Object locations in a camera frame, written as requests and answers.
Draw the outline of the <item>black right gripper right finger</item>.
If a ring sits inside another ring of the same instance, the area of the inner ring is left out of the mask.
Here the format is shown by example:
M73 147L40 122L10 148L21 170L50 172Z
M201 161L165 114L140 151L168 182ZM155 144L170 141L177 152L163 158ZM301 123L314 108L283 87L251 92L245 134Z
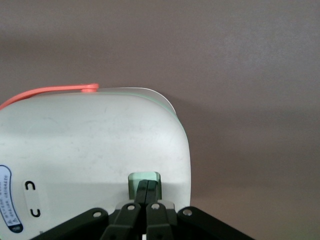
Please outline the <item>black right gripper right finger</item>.
M145 181L146 238L148 240L251 240L252 237L196 208L175 211L160 202L159 185Z

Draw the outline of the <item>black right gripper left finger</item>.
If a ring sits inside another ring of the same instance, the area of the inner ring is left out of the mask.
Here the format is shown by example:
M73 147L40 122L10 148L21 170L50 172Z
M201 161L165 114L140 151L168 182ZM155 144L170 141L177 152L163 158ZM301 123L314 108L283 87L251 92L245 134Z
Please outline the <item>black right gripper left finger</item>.
M92 208L50 230L34 240L138 240L137 220L145 203L148 180L138 184L133 202L128 202L112 214L102 208Z

